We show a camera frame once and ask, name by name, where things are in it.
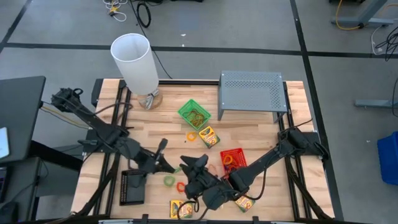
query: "wooden tabletop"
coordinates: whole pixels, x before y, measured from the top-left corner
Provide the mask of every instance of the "wooden tabletop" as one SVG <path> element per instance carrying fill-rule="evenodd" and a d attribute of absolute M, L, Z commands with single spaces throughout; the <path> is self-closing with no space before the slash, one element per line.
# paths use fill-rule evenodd
<path fill-rule="evenodd" d="M 286 82 L 289 92 L 290 105 L 294 123 L 300 124 L 311 118 L 307 97 L 302 82 Z M 104 80 L 98 100 L 97 110 L 111 105 L 116 99 L 119 80 Z M 218 175 L 223 175 L 220 151 L 243 148 L 246 162 L 254 162 L 277 144 L 278 124 L 274 124 L 272 113 L 252 111 L 225 111 L 221 121 L 217 121 L 217 86 L 214 85 L 159 85 L 163 94 L 162 104 L 154 110 L 145 110 L 140 107 L 137 96 L 132 95 L 133 109 L 127 117 L 127 126 L 134 126 L 130 130 L 130 137 L 141 143 L 141 146 L 155 151 L 162 138 L 169 140 L 164 155 L 166 160 L 174 167 L 182 163 L 180 156 L 200 157 L 209 156 L 209 164 L 216 167 Z M 200 138 L 193 142 L 187 141 L 186 133 L 194 131 L 177 113 L 178 109 L 189 99 L 194 99 L 204 109 L 212 114 L 208 122 L 221 141 L 208 149 Z M 105 122 L 110 123 L 113 108 L 99 115 Z M 300 127 L 302 131 L 312 131 L 312 123 Z M 104 154 L 95 153 L 83 164 L 81 168 L 72 211 L 79 211 L 98 186 Z M 322 161 L 316 156 L 302 156 L 303 172 L 308 191 L 317 201 L 319 206 L 331 217 L 333 209 L 326 183 Z M 142 214 L 149 214 L 150 219 L 169 219 L 170 200 L 186 200 L 185 194 L 177 192 L 175 185 L 166 187 L 163 184 L 165 173 L 148 175 L 146 184 L 145 204 L 119 206 L 121 171 L 127 170 L 127 160 L 122 157 L 119 164 L 116 182 L 112 218 L 141 218 Z M 177 181 L 187 183 L 183 172 L 174 174 Z M 256 177 L 250 187 L 249 195 L 259 195 L 262 185 L 262 174 Z M 300 216 L 304 217 L 303 203 L 300 192 L 296 189 Z M 101 203 L 101 212 L 104 213 L 108 188 L 104 191 Z M 193 218 L 198 218 L 205 206 L 200 200 L 201 209 L 194 213 Z M 260 220 L 285 220 L 294 219 L 287 174 L 284 160 L 280 160 L 267 170 L 266 188 L 264 195 L 253 207 L 243 213 L 234 202 L 224 204 L 217 211 L 209 210 L 204 217 L 210 220 L 252 220 L 258 216 Z"/>

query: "white lamp shade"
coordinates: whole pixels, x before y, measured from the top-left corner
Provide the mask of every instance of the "white lamp shade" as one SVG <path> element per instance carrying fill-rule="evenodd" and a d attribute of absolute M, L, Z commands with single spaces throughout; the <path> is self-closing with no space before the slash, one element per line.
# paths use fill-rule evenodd
<path fill-rule="evenodd" d="M 159 78 L 146 37 L 122 35 L 112 43 L 111 54 L 130 91 L 146 95 L 156 90 Z"/>

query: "lamp base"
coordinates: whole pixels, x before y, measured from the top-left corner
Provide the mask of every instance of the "lamp base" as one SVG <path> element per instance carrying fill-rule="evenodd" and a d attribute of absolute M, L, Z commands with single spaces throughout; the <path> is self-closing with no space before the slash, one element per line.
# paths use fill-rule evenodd
<path fill-rule="evenodd" d="M 137 96 L 140 106 L 142 106 L 145 109 L 146 109 L 146 98 L 147 97 L 148 97 L 148 95 L 138 95 Z M 163 101 L 163 94 L 161 92 L 159 92 L 159 94 L 154 97 L 152 105 L 147 110 L 152 110 L 152 109 L 157 108 L 162 103 L 162 101 Z"/>

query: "red basket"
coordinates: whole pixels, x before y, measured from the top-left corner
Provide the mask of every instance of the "red basket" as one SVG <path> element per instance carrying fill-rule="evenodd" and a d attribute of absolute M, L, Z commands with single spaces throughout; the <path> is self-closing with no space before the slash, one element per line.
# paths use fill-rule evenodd
<path fill-rule="evenodd" d="M 228 155 L 232 156 L 233 161 L 230 165 L 224 165 L 224 158 Z M 225 174 L 229 174 L 233 168 L 237 169 L 239 167 L 247 166 L 246 159 L 244 158 L 242 148 L 221 151 L 220 156 L 221 156 L 221 163 L 223 165 Z"/>

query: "gray metal stand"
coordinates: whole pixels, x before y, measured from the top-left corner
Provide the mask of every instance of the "gray metal stand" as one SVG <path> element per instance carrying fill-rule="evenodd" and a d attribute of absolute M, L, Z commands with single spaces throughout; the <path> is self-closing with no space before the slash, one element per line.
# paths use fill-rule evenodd
<path fill-rule="evenodd" d="M 357 107 L 372 107 L 372 108 L 389 108 L 392 107 L 391 100 L 355 100 Z M 398 106 L 398 102 L 394 102 L 394 107 Z"/>
<path fill-rule="evenodd" d="M 221 121 L 224 110 L 269 111 L 273 112 L 274 122 L 277 123 L 287 112 L 282 74 L 221 71 L 218 121 Z"/>
<path fill-rule="evenodd" d="M 358 26 L 359 24 L 368 24 L 370 26 L 393 25 L 393 19 L 372 18 L 386 2 L 387 0 L 373 0 L 358 17 L 339 17 L 338 23 L 341 26 L 350 27 Z M 331 23 L 336 24 L 336 17 L 331 19 Z"/>

